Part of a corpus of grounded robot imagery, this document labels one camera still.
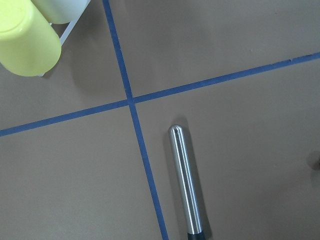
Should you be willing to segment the steel muddler with black tip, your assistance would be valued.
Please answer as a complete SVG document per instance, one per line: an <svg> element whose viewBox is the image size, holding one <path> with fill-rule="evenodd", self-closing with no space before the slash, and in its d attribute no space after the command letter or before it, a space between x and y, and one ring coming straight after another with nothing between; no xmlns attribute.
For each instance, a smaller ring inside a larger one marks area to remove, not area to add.
<svg viewBox="0 0 320 240"><path fill-rule="evenodd" d="M187 238L189 240L204 240L206 237L195 192L184 130L182 126L174 124L169 128L168 135L187 225Z"/></svg>

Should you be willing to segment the yellow plastic cup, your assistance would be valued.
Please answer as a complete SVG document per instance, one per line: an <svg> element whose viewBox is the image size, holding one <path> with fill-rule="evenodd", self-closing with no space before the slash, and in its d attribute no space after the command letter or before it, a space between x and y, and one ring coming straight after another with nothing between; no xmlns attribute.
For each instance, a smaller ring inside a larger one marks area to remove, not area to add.
<svg viewBox="0 0 320 240"><path fill-rule="evenodd" d="M60 38L30 0L0 2L0 63L13 74L50 71L62 52Z"/></svg>

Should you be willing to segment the white plastic cup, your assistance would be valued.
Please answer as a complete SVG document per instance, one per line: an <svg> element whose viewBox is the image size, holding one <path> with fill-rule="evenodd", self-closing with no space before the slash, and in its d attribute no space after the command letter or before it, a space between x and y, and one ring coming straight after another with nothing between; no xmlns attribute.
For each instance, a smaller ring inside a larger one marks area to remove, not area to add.
<svg viewBox="0 0 320 240"><path fill-rule="evenodd" d="M52 24L66 24L81 16L89 0L32 0L45 19Z"/></svg>

